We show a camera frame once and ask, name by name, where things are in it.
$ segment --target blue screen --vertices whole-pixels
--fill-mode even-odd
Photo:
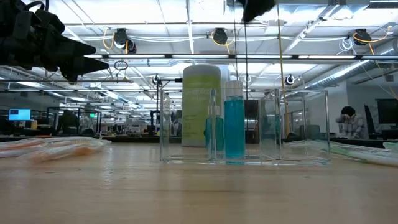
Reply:
[[[10,109],[9,121],[30,121],[30,109]]]

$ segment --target blue liquid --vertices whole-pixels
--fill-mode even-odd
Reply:
[[[211,145],[211,137],[213,135],[211,129],[211,118],[206,119],[206,147]],[[224,149],[224,120],[216,116],[216,150],[222,151]]]
[[[244,159],[244,103],[241,96],[225,100],[225,156],[227,159]]]

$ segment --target wooden table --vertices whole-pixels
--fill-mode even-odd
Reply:
[[[398,169],[158,163],[158,144],[0,159],[1,223],[397,223]]]

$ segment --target white bottle cap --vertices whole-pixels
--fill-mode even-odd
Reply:
[[[243,83],[239,80],[225,82],[225,97],[242,96],[243,97]]]
[[[211,107],[207,107],[207,115],[211,115]],[[216,106],[216,116],[221,116],[221,107]]]

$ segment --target clear acrylic box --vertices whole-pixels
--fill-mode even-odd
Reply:
[[[326,91],[262,90],[264,97],[256,100],[258,116],[245,119],[246,138],[257,139],[246,144],[244,159],[227,159],[223,131],[216,116],[217,93],[211,89],[190,90],[201,93],[200,121],[182,122],[184,128],[193,129],[196,135],[203,133],[201,146],[182,146],[172,136],[173,106],[166,92],[162,92],[160,104],[160,160],[167,163],[194,162],[201,164],[242,165],[325,165],[330,163],[330,137]]]

